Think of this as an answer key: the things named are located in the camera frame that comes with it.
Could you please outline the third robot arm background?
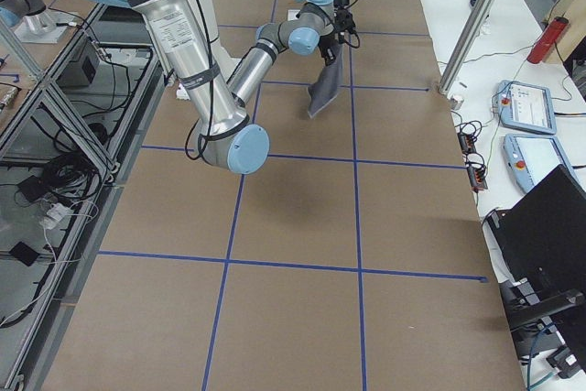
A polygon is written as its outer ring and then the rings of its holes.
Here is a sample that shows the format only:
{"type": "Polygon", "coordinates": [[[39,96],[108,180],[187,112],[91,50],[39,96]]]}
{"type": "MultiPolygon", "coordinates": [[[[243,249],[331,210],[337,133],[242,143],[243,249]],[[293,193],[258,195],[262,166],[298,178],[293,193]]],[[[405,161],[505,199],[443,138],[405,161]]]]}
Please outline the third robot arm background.
{"type": "Polygon", "coordinates": [[[1,0],[1,19],[23,43],[56,44],[65,32],[43,0],[1,0]]]}

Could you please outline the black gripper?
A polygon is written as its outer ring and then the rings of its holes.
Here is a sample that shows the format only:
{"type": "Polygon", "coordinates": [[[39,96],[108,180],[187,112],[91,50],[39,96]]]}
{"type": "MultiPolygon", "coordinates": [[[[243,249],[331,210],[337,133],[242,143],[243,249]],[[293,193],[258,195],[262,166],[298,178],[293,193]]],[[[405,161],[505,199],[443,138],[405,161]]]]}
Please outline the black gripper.
{"type": "Polygon", "coordinates": [[[331,66],[341,53],[340,42],[335,33],[321,36],[318,48],[320,50],[320,56],[323,58],[326,66],[331,66]]]}
{"type": "Polygon", "coordinates": [[[350,11],[351,0],[334,0],[334,29],[336,32],[355,34],[353,14],[350,11]]]}

